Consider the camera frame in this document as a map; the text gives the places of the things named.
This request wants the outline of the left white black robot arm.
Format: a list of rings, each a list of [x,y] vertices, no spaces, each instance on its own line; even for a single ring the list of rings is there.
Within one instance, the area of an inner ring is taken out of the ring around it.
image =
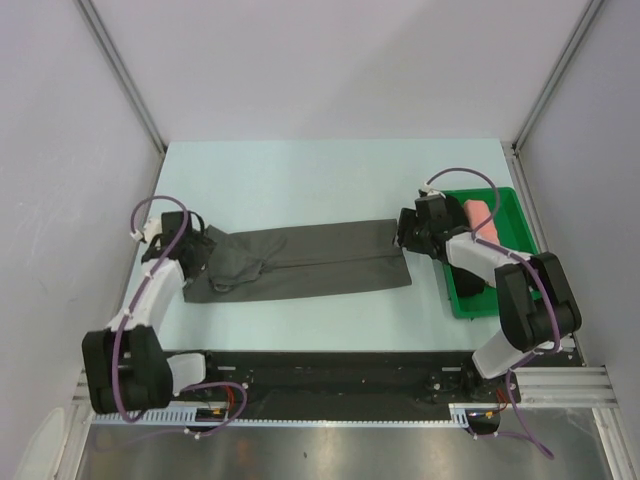
[[[221,376],[202,353],[166,352],[158,338],[170,303],[204,270],[213,243],[203,219],[188,211],[149,219],[137,237],[146,246],[141,278],[129,303],[82,341],[89,398],[98,414],[119,414],[134,422],[141,413],[162,409],[184,389],[197,398],[214,397]]]

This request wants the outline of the grey t shirt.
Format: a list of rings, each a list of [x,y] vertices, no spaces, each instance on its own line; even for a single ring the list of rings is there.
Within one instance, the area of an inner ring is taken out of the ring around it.
[[[278,301],[403,288],[412,279],[396,221],[226,233],[206,230],[207,256],[183,290],[193,304]]]

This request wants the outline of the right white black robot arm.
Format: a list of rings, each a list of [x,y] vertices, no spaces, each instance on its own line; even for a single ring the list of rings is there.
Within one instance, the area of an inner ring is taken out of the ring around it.
[[[492,210],[475,219],[457,199],[426,193],[401,210],[395,243],[463,270],[493,288],[499,331],[471,357],[461,376],[463,393],[484,401],[497,378],[537,356],[556,353],[564,337],[582,327],[582,314],[560,259],[530,254],[497,243]]]

